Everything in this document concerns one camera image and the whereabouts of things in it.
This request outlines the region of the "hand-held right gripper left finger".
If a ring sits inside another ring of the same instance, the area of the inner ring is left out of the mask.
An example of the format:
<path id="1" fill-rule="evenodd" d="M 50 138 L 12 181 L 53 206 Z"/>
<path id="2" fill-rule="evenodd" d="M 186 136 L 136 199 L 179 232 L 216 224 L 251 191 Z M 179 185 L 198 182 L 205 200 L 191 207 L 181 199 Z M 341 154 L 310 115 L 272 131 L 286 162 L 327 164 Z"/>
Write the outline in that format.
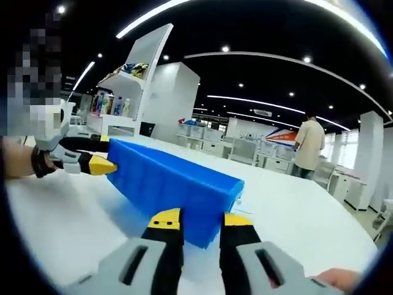
<path id="1" fill-rule="evenodd" d="M 64 293 L 177 294 L 184 265 L 182 221 L 180 208 L 156 214 L 141 237 L 127 240 Z"/>

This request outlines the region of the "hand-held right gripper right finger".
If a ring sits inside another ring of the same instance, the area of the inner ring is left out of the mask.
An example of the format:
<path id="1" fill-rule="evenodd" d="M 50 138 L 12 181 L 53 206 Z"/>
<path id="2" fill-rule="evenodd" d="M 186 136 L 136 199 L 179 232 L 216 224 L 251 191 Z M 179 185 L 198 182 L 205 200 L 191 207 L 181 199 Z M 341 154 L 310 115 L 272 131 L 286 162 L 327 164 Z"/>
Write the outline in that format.
<path id="1" fill-rule="evenodd" d="M 263 242 L 244 216 L 224 213 L 219 266 L 226 294 L 336 294 L 306 277 L 303 266 L 272 242 Z"/>

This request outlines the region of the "person's left hand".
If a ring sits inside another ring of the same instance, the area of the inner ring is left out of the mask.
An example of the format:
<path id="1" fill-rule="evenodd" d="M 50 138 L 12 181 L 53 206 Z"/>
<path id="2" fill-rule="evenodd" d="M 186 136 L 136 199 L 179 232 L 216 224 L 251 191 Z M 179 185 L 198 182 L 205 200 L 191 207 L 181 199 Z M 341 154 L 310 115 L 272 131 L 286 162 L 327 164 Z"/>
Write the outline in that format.
<path id="1" fill-rule="evenodd" d="M 46 152 L 44 153 L 44 162 L 51 173 L 59 169 L 59 167 L 55 165 L 55 162 L 50 159 L 49 154 Z"/>

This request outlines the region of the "person's right hand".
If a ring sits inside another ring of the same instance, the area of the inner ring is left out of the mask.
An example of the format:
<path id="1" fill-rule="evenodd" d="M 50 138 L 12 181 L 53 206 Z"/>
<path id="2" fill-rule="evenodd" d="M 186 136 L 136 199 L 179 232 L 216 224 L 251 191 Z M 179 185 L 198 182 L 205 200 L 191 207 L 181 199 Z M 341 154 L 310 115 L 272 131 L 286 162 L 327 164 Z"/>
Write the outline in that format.
<path id="1" fill-rule="evenodd" d="M 315 276 L 316 279 L 341 291 L 352 291 L 360 280 L 360 273 L 353 270 L 332 268 Z"/>

